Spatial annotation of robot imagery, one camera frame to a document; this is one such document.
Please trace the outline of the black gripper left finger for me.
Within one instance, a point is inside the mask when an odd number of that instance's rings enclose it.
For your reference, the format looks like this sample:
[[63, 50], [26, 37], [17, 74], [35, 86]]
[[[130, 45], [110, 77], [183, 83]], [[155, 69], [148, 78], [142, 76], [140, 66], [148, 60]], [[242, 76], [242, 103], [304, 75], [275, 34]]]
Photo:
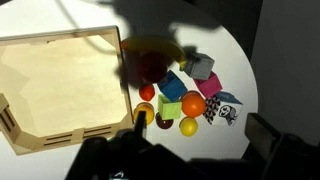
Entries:
[[139, 136], [144, 136], [144, 131], [146, 129], [146, 112], [145, 111], [139, 111], [134, 123], [134, 130], [133, 132]]

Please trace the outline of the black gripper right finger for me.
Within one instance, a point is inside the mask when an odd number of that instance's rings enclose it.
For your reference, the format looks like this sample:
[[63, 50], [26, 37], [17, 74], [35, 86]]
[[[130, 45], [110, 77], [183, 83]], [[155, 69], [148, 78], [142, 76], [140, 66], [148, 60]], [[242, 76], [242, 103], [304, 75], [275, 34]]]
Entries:
[[245, 136], [261, 156], [269, 156], [281, 137], [281, 133], [257, 113], [249, 113]]

